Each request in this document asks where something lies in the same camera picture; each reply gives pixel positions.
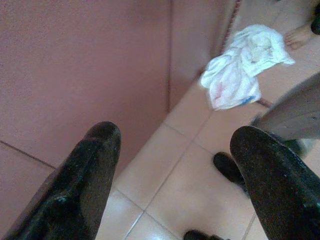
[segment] white cloth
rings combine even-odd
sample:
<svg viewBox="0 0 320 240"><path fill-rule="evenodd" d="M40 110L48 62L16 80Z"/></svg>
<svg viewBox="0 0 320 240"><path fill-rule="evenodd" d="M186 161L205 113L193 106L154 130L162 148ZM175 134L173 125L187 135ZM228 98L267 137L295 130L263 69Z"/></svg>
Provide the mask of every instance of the white cloth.
<svg viewBox="0 0 320 240"><path fill-rule="evenodd" d="M224 54L208 63L200 84L209 89L216 110L252 103L261 98L255 76L278 63L295 63L285 51L281 34L264 25L251 25L237 32Z"/></svg>

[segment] foot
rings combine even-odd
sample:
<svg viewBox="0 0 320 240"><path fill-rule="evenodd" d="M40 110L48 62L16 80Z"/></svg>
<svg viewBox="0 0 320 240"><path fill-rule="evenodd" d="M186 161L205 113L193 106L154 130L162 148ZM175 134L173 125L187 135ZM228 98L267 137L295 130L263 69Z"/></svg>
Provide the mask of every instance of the foot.
<svg viewBox="0 0 320 240"><path fill-rule="evenodd" d="M312 21L308 22L307 24L301 27L296 28L295 30L288 32L285 35L285 44L287 46L290 46L293 50L296 50L305 45L310 39L317 36L311 31L311 23Z"/></svg>
<svg viewBox="0 0 320 240"><path fill-rule="evenodd" d="M241 187L244 193L249 197L248 189L245 180L242 177L239 168L230 155L224 152L218 152L212 158L213 164L230 182Z"/></svg>

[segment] black boot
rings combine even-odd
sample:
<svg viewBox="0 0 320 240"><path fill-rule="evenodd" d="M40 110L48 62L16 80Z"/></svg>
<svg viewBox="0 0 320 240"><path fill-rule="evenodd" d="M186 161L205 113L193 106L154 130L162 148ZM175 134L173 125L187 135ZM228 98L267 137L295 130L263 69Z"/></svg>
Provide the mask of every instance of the black boot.
<svg viewBox="0 0 320 240"><path fill-rule="evenodd" d="M218 152L212 158L213 164L230 182L241 187L244 193L249 197L249 193L236 163L230 155L225 152Z"/></svg>
<svg viewBox="0 0 320 240"><path fill-rule="evenodd" d="M183 240L223 240L223 239L216 235L208 236L200 231L191 230L184 235Z"/></svg>

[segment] bare foot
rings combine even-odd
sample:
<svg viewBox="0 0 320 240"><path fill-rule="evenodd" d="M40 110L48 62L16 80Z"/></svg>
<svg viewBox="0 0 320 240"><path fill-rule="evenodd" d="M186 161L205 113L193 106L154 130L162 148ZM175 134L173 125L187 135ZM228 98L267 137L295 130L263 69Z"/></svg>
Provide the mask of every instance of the bare foot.
<svg viewBox="0 0 320 240"><path fill-rule="evenodd" d="M296 50L305 45L311 38L317 36L311 31L311 23L296 28L285 35L285 44Z"/></svg>

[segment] tile grout line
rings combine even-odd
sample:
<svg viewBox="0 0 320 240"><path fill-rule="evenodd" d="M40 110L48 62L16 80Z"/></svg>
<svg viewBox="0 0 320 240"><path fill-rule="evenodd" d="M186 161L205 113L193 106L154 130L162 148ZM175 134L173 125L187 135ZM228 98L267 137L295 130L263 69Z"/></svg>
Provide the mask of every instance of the tile grout line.
<svg viewBox="0 0 320 240"><path fill-rule="evenodd" d="M167 126L168 128L174 130L174 131L177 132L178 134L180 134L180 135L182 135L182 136L184 136L185 138L188 139L188 137L187 137L186 135L184 135L182 132L180 132L180 131L178 131L177 129L175 129L173 126L170 126L168 123L163 122L163 125Z"/></svg>
<svg viewBox="0 0 320 240"><path fill-rule="evenodd" d="M200 145L199 143L197 143L197 142L194 142L193 144L196 145L197 147L201 148L202 150L206 151L207 153L211 154L211 155L214 154L213 152L211 152L210 150L204 148L203 146L201 146L201 145Z"/></svg>
<svg viewBox="0 0 320 240"><path fill-rule="evenodd" d="M200 133L201 129L204 127L204 125L208 122L209 118L212 116L213 112L211 111L210 114L208 114L206 120L201 124L198 132L195 134L195 136L191 139L190 143L187 145L187 147L185 148L185 150L182 152L182 154L180 155L178 161L176 162L176 164L173 166L173 168L170 170L169 174L166 176L166 178L164 179L164 181L161 183L160 187L157 189L157 191L155 192L154 196L151 198L150 202L148 203L148 205L146 206L145 209L147 209L150 204L152 203L152 201L155 199L156 195L158 194L158 192L160 191L160 189L163 187L163 185L165 184L165 182L168 180L168 178L170 177L170 175L172 174L172 172L174 171L174 169L177 167L177 165L180 163L181 159L183 158L183 156L185 155L185 153L187 152L187 150L190 148L190 146L192 144L194 144L194 140L196 139L196 137L198 136L198 134Z"/></svg>
<svg viewBox="0 0 320 240"><path fill-rule="evenodd" d="M159 188L157 189L157 191L155 192L154 196L151 198L151 200L149 201L149 203L147 204L147 206L145 207L145 209L141 208L140 206L138 206L133 200L131 200L127 195L125 195L122 191L120 191L117 187L115 187L115 189L120 192L123 196L125 196L131 203L134 204L134 206L138 207L140 210L142 210L141 215L136 219L136 221L132 224L131 229L128 231L127 235L125 236L124 240L127 239L127 237L129 236L129 234L131 233L131 231L133 230L133 228L136 226L137 222L140 220L140 218L142 217L143 214L147 214L148 216L150 216L157 224L159 224L162 228L164 228L165 230L167 230L169 233L171 233L175 238L179 239L178 236L176 236L175 234L173 234L169 229L167 229L164 225L162 225L159 221L157 221L154 217L152 217L150 214L148 214L147 212L147 208L150 206L150 204L153 202L153 200L155 199L155 197L157 196L158 192L160 191L160 189L162 188L162 186L165 184L165 182L167 181L167 179L169 178L169 176L171 175L171 173L174 171L174 169L176 168L176 166L179 164L179 162L181 161L182 157L185 155L185 153L187 152L187 150L189 149L189 147L194 143L195 138L198 136L199 132L201 131L201 129L203 128L203 126L207 123L207 121L209 120L209 118L212 115L212 111L210 112L210 114L208 114L206 120L201 124L198 132L195 134L195 136L191 139L190 143L186 146L186 148L184 149L184 151L181 153L178 161L176 162L176 164L172 167L172 169L170 170L170 172L168 173L168 175L166 176L166 178L163 180L163 182L161 183L161 185L159 186ZM188 138L187 136L185 136L183 133L181 133L180 131L178 131L177 129L175 129L174 127L168 125L165 121L163 122L163 124L167 127L169 127L170 129L174 130L175 132L179 133L180 135L184 136L185 138Z"/></svg>
<svg viewBox="0 0 320 240"><path fill-rule="evenodd" d="M173 234L169 229L167 229L164 225L162 225L160 222L158 222L154 217L152 217L150 214L148 214L148 212L146 211L146 209L143 209L141 207L139 207L134 201L132 201L127 195L125 195L122 191L120 191L117 187L115 187L115 190L118 191L119 193L121 193L125 198L127 198L135 207L139 208L141 210L141 214L140 216L134 221L134 223L132 224L130 230L128 231L127 235L125 236L124 240L126 240L126 238L128 237L128 235L132 232L133 228L136 226L137 222L140 220L140 218L142 217L143 214L147 214L150 218L152 218L157 224L159 224L162 228L164 228L166 231L168 231L169 233L171 233L175 238L177 238L177 236L175 234Z"/></svg>
<svg viewBox="0 0 320 240"><path fill-rule="evenodd" d="M145 210L147 210L147 208L150 206L150 204L153 202L153 200L155 199L155 197L157 196L157 194L159 193L160 189L163 187L163 185L167 182L168 178L170 177L170 175L172 174L172 172L175 170L175 168L177 167L177 165L180 163L181 159L183 158L183 156L185 155L185 153L187 152L187 150L189 149L189 147L192 145L192 141L190 141L190 143L186 146L185 150L182 152L182 154L180 155L179 159L176 161L176 163L174 164L174 166L172 167L172 169L169 171L168 175L165 177L165 179L163 180L163 182L161 183L161 185L159 186L159 188L157 189L157 191L155 192L155 194L153 195L153 197L151 198L151 200L149 201L149 203L147 204L147 206L145 207Z"/></svg>
<svg viewBox="0 0 320 240"><path fill-rule="evenodd" d="M162 228L164 228L165 230L167 230L169 233L172 234L172 236L174 236L177 239L180 239L180 237L176 236L175 234L173 234L173 232L171 232L168 228L166 228L164 225L162 225L160 222L158 222L153 216L151 216L148 212L145 212L145 214L147 214L150 218L152 218L157 224L159 224Z"/></svg>
<svg viewBox="0 0 320 240"><path fill-rule="evenodd" d="M247 238L247 236L249 234L249 231L250 231L255 219L256 219L256 212L253 213L253 216L252 216L252 218L251 218L251 220L250 220L250 222L248 224L248 227L246 228L246 230L244 232L244 235L243 235L241 240L246 240L246 238Z"/></svg>
<svg viewBox="0 0 320 240"><path fill-rule="evenodd" d="M56 169L57 169L57 168L54 167L53 165L51 165L51 164L49 164L49 163L47 163L47 162L45 162L45 161L43 161L43 160L40 160L39 158L37 158L37 157L35 157L35 156L32 156L32 155L30 155L29 153L27 153L27 152L25 152L25 151L22 151L21 149L15 147L15 146L12 146L12 145L10 145L9 143L7 143L7 142L5 142L5 141L0 140L0 143L3 144L3 145L5 145L5 146L7 146L8 148L11 148L11 149L13 149L13 150L15 150L15 151L17 151L17 152L19 152L19 153L21 153L21 154L29 157L29 158L31 158L31 159L33 159L33 160L39 162L39 163L42 163L42 164L46 165L47 167L49 167L49 168L51 168L51 169L53 169L53 170L56 170Z"/></svg>
<svg viewBox="0 0 320 240"><path fill-rule="evenodd" d="M132 232L132 230L134 229L134 227L136 226L137 222L140 220L140 218L142 217L142 215L144 214L144 212L142 212L140 214L140 216L134 221L134 223L132 224L130 230L127 232L127 234L125 235L124 239L123 240L126 240L127 237L129 236L129 234Z"/></svg>
<svg viewBox="0 0 320 240"><path fill-rule="evenodd" d="M143 208L141 208L140 206L138 206L132 199L130 199L127 195L125 195L121 190L119 190L116 186L114 187L116 191L118 191L119 193L121 193L123 196L125 196L125 198L127 198L135 207L139 208L142 212L144 212L145 210Z"/></svg>

